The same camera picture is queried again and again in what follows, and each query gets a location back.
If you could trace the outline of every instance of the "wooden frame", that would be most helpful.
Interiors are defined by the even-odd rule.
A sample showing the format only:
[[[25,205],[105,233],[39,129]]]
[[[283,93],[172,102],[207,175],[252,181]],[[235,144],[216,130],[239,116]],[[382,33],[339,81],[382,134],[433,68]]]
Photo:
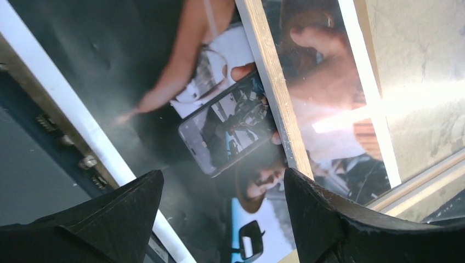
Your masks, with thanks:
[[[276,122],[276,126],[281,131],[281,141],[288,164],[313,179],[262,2],[261,0],[238,0],[236,5],[241,14],[265,91],[274,95],[269,98],[270,106],[273,107],[275,116],[277,113],[279,121]]]

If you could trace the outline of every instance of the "photo on phone screen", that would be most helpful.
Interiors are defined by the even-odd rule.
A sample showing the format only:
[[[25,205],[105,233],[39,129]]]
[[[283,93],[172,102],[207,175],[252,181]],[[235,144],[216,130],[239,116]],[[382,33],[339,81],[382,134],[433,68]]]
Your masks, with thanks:
[[[201,169],[216,176],[276,131],[258,73],[254,72],[186,118],[179,134]]]

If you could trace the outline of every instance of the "black plastic piece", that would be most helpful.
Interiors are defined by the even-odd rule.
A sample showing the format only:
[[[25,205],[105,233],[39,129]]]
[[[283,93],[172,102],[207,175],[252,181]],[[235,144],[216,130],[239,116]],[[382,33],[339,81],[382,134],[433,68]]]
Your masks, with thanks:
[[[465,224],[465,190],[443,204],[438,210],[431,213],[423,223],[437,226]]]
[[[284,183],[300,262],[463,262],[463,224],[439,227],[387,216],[294,169]]]
[[[29,225],[0,227],[0,261],[143,262],[162,188],[152,171]]]

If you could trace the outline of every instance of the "white frame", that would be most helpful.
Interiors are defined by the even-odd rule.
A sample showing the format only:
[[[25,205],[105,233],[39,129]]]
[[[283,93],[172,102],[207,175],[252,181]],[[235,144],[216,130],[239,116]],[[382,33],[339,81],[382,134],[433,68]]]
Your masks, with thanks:
[[[136,177],[65,77],[7,0],[0,0],[0,34],[73,124],[118,185]],[[153,231],[177,263],[195,262],[160,211]]]
[[[350,47],[354,54],[366,102],[371,108],[371,120],[375,128],[376,137],[378,138],[379,148],[381,149],[384,166],[388,173],[389,183],[391,188],[394,188],[402,182],[395,159],[394,147],[389,134],[386,115],[383,111],[384,109],[380,107],[383,105],[383,101],[379,93],[378,84],[376,83],[375,74],[373,73],[354,1],[355,0],[339,0],[339,7],[341,8],[342,18],[349,37]]]

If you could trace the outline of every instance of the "hair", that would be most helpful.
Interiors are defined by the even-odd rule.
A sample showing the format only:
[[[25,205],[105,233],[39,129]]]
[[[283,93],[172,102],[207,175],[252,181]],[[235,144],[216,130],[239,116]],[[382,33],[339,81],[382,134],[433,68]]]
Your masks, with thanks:
[[[271,141],[266,142],[236,164],[239,166],[237,167],[239,191],[244,199],[249,199],[247,188],[250,180],[258,177],[261,169],[270,169],[277,164],[287,166],[286,154],[282,145],[274,145]]]

